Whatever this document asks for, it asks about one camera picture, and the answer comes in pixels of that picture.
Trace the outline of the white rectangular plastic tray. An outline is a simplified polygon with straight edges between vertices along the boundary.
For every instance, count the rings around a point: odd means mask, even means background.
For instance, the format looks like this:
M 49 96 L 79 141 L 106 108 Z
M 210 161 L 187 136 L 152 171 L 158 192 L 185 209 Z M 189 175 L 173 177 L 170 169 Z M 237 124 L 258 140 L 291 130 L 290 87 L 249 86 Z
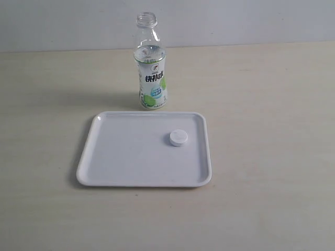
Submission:
M 181 129 L 185 145 L 169 135 Z M 87 135 L 76 178 L 88 187 L 201 187 L 211 180 L 205 118 L 196 112 L 104 111 Z

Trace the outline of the clear plastic drink bottle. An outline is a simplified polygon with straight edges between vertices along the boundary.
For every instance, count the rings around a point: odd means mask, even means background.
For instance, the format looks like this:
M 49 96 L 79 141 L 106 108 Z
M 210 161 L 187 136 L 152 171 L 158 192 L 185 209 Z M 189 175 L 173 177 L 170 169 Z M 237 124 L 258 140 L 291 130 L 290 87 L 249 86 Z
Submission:
M 159 109 L 168 99 L 165 81 L 166 52 L 156 32 L 157 18 L 152 12 L 137 15 L 136 47 L 133 57 L 139 72 L 139 98 L 147 109 Z

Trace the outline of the white bottle cap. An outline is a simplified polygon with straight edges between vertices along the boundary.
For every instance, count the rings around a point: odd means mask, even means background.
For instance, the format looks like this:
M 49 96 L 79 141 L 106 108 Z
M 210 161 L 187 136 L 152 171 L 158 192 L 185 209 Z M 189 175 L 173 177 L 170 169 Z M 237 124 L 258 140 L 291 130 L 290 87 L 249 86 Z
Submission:
M 169 140 L 173 146 L 180 147 L 188 141 L 188 134 L 184 130 L 176 129 L 170 133 Z

